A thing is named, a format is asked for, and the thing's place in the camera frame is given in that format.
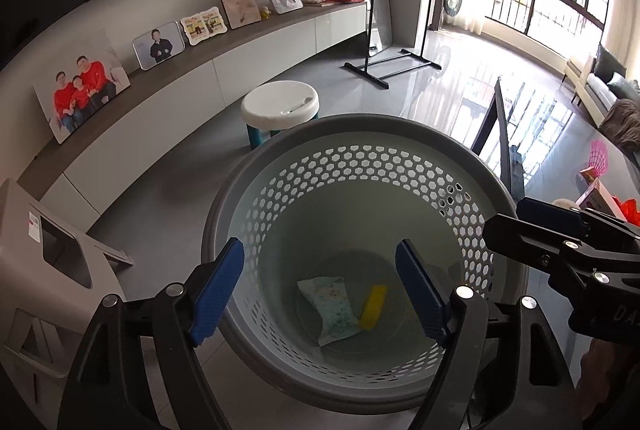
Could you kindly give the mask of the right hand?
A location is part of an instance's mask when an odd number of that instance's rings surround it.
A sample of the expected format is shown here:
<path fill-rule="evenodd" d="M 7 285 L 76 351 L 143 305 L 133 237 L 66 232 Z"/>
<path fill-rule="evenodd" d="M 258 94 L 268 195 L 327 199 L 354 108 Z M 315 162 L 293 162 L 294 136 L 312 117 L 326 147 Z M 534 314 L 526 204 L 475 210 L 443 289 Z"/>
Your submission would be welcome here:
<path fill-rule="evenodd" d="M 610 393 L 608 374 L 614 366 L 615 358 L 616 349 L 613 343 L 592 339 L 587 353 L 580 359 L 576 398 L 583 424 Z"/>

